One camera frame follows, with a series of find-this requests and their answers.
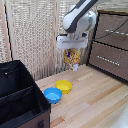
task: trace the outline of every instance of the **wood grain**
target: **wood grain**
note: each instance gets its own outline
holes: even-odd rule
[[[77,72],[68,70],[36,83],[43,92],[60,79],[70,81],[73,87],[52,105],[51,128],[110,128],[128,102],[126,84],[86,65]]]

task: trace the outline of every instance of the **blue bowl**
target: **blue bowl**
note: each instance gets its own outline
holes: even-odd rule
[[[44,96],[47,98],[49,103],[56,104],[62,97],[62,92],[58,88],[47,88],[44,90]]]

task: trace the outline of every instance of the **cable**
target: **cable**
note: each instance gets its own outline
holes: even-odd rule
[[[89,40],[89,41],[94,41],[94,40],[101,39],[101,38],[104,38],[104,37],[107,37],[107,36],[111,35],[112,33],[116,32],[118,29],[120,29],[122,26],[124,26],[124,24],[126,24],[126,22],[128,22],[128,19],[127,19],[120,27],[118,27],[117,29],[115,29],[113,32],[111,32],[111,33],[109,33],[109,34],[107,34],[107,35],[105,35],[105,36],[96,38],[96,39],[91,39],[91,40]]]

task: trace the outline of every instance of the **black container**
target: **black container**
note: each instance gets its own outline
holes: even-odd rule
[[[19,61],[0,64],[0,128],[50,128],[51,104]]]

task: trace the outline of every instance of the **yellow bowl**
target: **yellow bowl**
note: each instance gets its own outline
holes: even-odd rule
[[[55,82],[55,87],[62,91],[62,94],[67,94],[72,88],[72,84],[66,80],[58,80]]]

